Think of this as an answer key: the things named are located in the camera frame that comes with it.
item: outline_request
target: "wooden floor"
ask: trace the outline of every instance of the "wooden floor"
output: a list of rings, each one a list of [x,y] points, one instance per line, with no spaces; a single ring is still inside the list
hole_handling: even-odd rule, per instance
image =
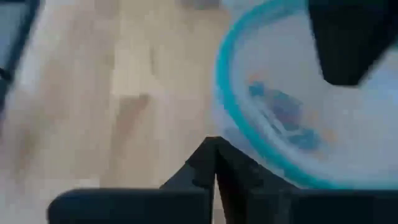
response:
[[[45,223],[51,199],[75,187],[167,180],[215,134],[213,64],[228,24],[222,10],[177,0],[46,1],[2,124],[4,223]]]

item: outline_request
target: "gray surface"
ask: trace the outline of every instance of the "gray surface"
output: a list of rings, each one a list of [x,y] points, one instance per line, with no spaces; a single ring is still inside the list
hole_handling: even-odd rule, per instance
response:
[[[209,9],[218,7],[220,0],[180,0],[184,6],[193,7],[195,9]]]
[[[2,68],[8,63],[25,9],[24,3],[0,3],[0,67]]]

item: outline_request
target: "teal bowl rim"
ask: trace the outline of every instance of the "teal bowl rim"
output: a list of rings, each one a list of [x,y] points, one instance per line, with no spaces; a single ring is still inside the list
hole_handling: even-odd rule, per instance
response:
[[[332,183],[329,180],[319,179],[304,172],[295,166],[271,144],[267,143],[257,131],[245,119],[243,112],[237,104],[231,86],[229,85],[229,70],[231,67],[231,58],[234,52],[234,43],[239,35],[245,30],[246,26],[257,19],[261,18],[263,23],[270,24],[278,19],[289,16],[295,12],[298,7],[302,7],[303,2],[298,1],[278,1],[270,0],[260,4],[249,12],[245,13],[237,22],[235,22],[221,43],[218,58],[216,60],[216,85],[218,87],[219,100],[223,104],[224,109],[231,116],[233,121],[239,127],[239,130],[250,141],[261,157],[263,157],[271,167],[276,167],[284,171],[284,177],[299,184],[303,187],[314,189],[348,189],[345,184]],[[278,13],[266,12],[274,9],[282,9]]]

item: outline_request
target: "dark object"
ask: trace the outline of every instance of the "dark object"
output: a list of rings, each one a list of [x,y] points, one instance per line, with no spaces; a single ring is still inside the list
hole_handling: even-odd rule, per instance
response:
[[[397,40],[395,0],[309,0],[324,79],[354,86]]]
[[[0,68],[0,78],[5,79],[6,76],[8,76],[7,72],[4,69]]]
[[[56,198],[50,224],[211,223],[214,178],[226,222],[397,223],[397,191],[300,190],[234,148],[206,138],[160,189],[81,189]]]

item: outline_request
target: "plastic container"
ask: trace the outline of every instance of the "plastic container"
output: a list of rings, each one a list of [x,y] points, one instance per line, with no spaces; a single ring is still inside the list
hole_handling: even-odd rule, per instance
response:
[[[215,121],[231,144],[289,182],[398,188],[398,53],[357,88],[324,81],[305,1],[240,17],[216,61]]]

